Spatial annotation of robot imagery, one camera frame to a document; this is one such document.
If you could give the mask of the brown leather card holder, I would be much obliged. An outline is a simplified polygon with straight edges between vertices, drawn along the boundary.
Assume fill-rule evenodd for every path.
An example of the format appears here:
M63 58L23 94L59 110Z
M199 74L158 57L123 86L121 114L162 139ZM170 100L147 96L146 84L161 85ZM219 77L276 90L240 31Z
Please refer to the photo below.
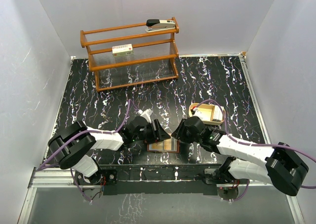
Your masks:
M180 144L179 141L171 138L164 141L155 142L148 144L147 151L149 152L168 152L168 153L179 153Z

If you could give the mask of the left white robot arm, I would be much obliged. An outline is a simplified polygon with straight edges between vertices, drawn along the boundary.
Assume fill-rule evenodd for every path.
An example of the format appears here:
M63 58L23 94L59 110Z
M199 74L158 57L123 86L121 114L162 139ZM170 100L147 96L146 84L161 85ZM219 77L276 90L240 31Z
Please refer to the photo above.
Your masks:
M60 169L72 169L82 174L90 184L101 181L102 172L97 162L87 155L92 149L119 150L123 145L136 141L152 144L170 139L157 119L135 117L118 132L94 130L78 121L55 135L48 142L49 151Z

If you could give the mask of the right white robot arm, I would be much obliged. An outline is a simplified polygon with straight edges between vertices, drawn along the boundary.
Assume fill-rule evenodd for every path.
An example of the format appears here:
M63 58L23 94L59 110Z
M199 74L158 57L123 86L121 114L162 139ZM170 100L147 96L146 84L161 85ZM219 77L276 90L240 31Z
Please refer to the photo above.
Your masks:
M251 179L296 196L309 171L307 164L287 145L266 147L236 139L205 125L196 116L182 119L171 136L182 143L196 142L208 152L227 156L219 169L206 172L209 180L231 183Z

